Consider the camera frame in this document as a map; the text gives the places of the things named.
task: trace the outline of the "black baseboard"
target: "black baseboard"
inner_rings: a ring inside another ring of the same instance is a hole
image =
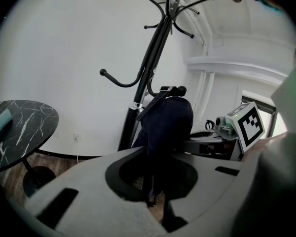
[[[39,153],[41,155],[46,155],[46,156],[53,156],[53,157],[58,157],[58,158],[64,158],[64,159],[77,159],[77,156],[75,155],[65,155],[65,154],[59,154],[59,153],[53,153],[45,150],[38,149],[36,150],[36,153]],[[97,158],[101,156],[78,156],[79,160],[89,160],[93,158]]]

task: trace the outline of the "round table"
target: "round table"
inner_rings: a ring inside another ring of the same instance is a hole
[[[37,189],[55,178],[47,167],[32,168],[26,158],[40,148],[55,132],[59,117],[49,105],[28,101],[0,102],[0,114],[9,109],[10,122],[0,134],[0,171],[23,162],[28,173],[23,179],[25,194],[30,197]]]

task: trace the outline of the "wall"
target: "wall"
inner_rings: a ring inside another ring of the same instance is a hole
[[[154,32],[143,26],[159,20],[148,0],[20,0],[0,29],[0,101],[30,99],[58,111],[59,126],[43,150],[74,155],[79,133],[80,155],[116,152],[137,87],[119,88],[99,70],[132,82]],[[174,30],[154,91],[193,78],[183,60],[196,45]]]
[[[216,120],[218,116],[224,116],[241,103],[242,91],[248,91],[270,99],[278,86],[266,82],[260,82],[248,78],[215,74],[212,92],[199,124],[194,124],[198,129],[205,129],[207,119]]]

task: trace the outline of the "wooden floor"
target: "wooden floor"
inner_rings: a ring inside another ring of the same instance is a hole
[[[46,155],[34,153],[27,158],[29,164],[32,167],[45,166],[51,169],[56,176],[59,176],[72,166],[77,164],[76,159],[63,159]],[[3,187],[7,197],[13,198],[20,205],[24,205],[26,201],[26,195],[23,191],[23,177],[27,173],[27,170],[23,163],[19,163],[14,167],[0,172],[0,185]],[[161,194],[157,197],[157,204],[155,207],[149,207],[150,212],[153,214],[157,221],[161,221],[163,218],[163,204],[164,195]]]

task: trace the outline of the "marble tabletop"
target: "marble tabletop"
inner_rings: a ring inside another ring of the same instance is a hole
[[[59,120],[54,108],[35,101],[0,102],[0,113],[7,108],[12,122],[0,135],[0,171],[16,165],[40,148],[54,133]]]

